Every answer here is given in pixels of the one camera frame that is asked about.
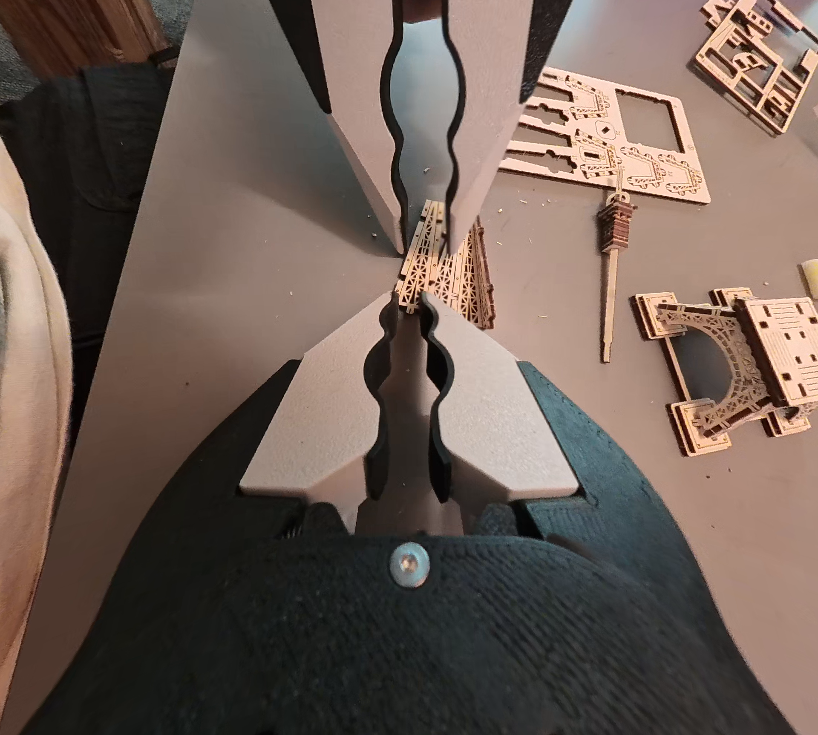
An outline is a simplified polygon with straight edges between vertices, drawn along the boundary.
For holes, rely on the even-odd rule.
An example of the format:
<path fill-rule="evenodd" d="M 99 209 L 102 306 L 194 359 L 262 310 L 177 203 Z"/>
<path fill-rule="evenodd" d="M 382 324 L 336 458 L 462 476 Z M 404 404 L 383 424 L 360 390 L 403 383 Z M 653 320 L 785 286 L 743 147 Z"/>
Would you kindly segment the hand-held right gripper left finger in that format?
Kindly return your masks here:
<path fill-rule="evenodd" d="M 397 295 L 385 293 L 310 349 L 240 481 L 243 495 L 327 503 L 354 532 L 389 472 L 380 387 L 391 371 Z"/>

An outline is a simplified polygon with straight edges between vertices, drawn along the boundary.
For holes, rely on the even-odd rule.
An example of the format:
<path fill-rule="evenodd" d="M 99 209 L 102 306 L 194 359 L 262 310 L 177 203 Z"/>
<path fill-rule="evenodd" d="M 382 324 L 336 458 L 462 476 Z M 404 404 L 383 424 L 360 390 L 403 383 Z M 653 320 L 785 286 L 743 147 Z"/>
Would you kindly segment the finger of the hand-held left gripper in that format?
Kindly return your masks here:
<path fill-rule="evenodd" d="M 403 255 L 395 188 L 397 141 L 383 109 L 386 66 L 396 53 L 394 0 L 311 0 L 331 110 L 329 122 L 374 216 Z"/>
<path fill-rule="evenodd" d="M 446 239 L 456 252 L 487 195 L 522 110 L 533 0 L 445 0 L 444 38 L 459 97 L 446 135 Z"/>

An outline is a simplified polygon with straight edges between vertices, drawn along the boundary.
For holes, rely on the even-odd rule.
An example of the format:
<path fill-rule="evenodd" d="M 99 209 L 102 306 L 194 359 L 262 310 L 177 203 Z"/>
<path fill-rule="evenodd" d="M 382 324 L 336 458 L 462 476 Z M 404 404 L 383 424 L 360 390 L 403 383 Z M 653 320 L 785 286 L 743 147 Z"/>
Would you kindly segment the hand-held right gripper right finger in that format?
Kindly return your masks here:
<path fill-rule="evenodd" d="M 571 497 L 578 478 L 516 357 L 434 295 L 421 294 L 426 374 L 438 395 L 429 419 L 429 477 L 471 531 L 490 504 Z"/>

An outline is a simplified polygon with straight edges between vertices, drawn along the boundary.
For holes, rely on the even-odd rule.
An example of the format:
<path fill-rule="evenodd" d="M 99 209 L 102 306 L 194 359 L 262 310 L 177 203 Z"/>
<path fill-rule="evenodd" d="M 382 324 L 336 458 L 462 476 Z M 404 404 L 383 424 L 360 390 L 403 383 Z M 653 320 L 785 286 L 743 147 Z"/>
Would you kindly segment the wooden lattice tower section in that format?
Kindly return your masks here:
<path fill-rule="evenodd" d="M 457 252 L 439 261 L 435 294 L 479 329 L 491 330 L 496 318 L 493 292 L 484 227 L 477 217 Z"/>

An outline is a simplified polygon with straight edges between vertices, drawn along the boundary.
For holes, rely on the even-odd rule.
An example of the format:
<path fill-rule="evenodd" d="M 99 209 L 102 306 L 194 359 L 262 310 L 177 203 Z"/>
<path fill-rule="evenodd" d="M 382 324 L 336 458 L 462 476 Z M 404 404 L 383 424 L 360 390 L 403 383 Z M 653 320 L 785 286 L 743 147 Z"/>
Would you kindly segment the narrow wooden lattice panel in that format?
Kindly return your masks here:
<path fill-rule="evenodd" d="M 395 286 L 398 306 L 405 314 L 414 314 L 421 293 L 432 290 L 446 256 L 445 203 L 427 199 Z"/>

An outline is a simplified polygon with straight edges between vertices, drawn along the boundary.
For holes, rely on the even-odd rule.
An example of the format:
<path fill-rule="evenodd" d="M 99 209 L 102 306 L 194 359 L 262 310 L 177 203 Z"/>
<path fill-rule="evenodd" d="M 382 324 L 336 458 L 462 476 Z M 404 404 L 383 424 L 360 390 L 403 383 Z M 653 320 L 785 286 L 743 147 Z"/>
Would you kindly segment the grey desk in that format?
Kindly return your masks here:
<path fill-rule="evenodd" d="M 772 138 L 689 68 L 707 0 L 574 0 L 550 64 L 680 98 L 711 204 L 637 199 L 612 362 L 598 356 L 599 193 L 501 174 L 481 213 L 493 337 L 532 362 L 640 467 L 677 519 L 751 668 L 816 733 L 816 427 L 739 427 L 684 458 L 678 399 L 629 297 L 804 294 L 816 257 L 816 83 Z M 780 0 L 816 29 L 816 0 Z M 3 733 L 70 663 L 150 505 L 282 363 L 394 282 L 399 260 L 267 0 L 194 0 Z"/>

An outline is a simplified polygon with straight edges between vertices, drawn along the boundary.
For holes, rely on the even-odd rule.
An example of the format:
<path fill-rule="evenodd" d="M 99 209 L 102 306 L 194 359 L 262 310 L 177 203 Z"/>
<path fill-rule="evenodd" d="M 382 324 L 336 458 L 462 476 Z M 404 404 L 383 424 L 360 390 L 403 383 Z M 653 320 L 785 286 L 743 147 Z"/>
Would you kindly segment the wooden punch-out parts sheet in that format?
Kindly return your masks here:
<path fill-rule="evenodd" d="M 676 148 L 630 141 L 619 100 L 665 108 Z M 711 201 L 680 99 L 544 66 L 500 171 L 706 205 Z"/>

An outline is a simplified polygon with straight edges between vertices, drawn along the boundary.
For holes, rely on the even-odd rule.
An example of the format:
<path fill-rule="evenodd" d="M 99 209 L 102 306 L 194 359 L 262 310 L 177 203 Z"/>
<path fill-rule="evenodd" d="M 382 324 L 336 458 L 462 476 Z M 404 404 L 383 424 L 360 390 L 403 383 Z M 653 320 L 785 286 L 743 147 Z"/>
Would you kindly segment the wooden cabinet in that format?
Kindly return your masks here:
<path fill-rule="evenodd" d="M 40 79 L 142 63 L 169 46 L 148 0 L 1 0 L 1 20 Z"/>

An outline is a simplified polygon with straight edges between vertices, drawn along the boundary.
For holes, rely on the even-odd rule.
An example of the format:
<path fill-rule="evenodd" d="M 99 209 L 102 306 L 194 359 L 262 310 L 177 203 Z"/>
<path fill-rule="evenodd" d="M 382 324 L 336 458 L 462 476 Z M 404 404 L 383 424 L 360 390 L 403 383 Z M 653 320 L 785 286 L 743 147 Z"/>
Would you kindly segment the wooden tower spire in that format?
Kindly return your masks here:
<path fill-rule="evenodd" d="M 602 259 L 600 360 L 610 363 L 614 342 L 619 254 L 629 247 L 631 220 L 637 207 L 622 188 L 624 170 L 617 174 L 615 189 L 597 213 L 599 252 Z"/>

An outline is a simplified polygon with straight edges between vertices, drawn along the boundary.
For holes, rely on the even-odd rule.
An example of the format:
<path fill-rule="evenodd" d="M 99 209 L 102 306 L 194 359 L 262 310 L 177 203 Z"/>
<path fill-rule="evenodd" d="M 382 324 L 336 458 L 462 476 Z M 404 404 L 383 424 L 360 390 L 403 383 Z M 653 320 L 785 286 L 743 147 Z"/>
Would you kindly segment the black pants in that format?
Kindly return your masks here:
<path fill-rule="evenodd" d="M 64 293 L 75 446 L 135 226 L 174 70 L 83 69 L 2 104 L 2 137 Z"/>

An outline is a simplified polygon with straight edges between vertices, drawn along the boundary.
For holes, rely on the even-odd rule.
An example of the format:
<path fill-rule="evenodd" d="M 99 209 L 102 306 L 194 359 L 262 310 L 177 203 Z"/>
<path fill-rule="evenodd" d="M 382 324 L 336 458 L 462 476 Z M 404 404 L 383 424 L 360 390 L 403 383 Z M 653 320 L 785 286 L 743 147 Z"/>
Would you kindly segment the cream printed shirt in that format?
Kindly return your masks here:
<path fill-rule="evenodd" d="M 52 528 L 73 391 L 65 298 L 1 144 L 1 689 L 6 699 Z"/>

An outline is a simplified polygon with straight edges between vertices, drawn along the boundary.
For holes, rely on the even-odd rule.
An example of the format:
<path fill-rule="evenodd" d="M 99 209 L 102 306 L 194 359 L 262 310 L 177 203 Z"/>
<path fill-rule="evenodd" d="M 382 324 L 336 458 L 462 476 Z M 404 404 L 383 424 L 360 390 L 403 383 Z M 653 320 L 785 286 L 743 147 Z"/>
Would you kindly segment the wooden tower base model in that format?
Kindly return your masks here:
<path fill-rule="evenodd" d="M 668 415 L 681 454 L 699 457 L 731 447 L 731 432 L 753 422 L 781 438 L 806 432 L 817 406 L 817 318 L 808 297 L 762 299 L 749 288 L 717 288 L 709 303 L 682 303 L 670 291 L 637 294 L 644 337 L 662 344 L 681 395 Z M 694 382 L 722 378 L 721 397 L 697 396 L 686 380 L 682 339 L 699 333 L 723 359 Z"/>

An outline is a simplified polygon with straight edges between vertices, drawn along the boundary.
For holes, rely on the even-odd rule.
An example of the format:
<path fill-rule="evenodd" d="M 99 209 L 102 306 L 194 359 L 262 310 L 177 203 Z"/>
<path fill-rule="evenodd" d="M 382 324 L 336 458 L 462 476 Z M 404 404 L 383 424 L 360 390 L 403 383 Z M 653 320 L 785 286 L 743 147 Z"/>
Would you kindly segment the emptied wooden parts frame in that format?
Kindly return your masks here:
<path fill-rule="evenodd" d="M 782 135 L 816 73 L 817 36 L 779 0 L 709 0 L 693 63 L 772 135 Z"/>

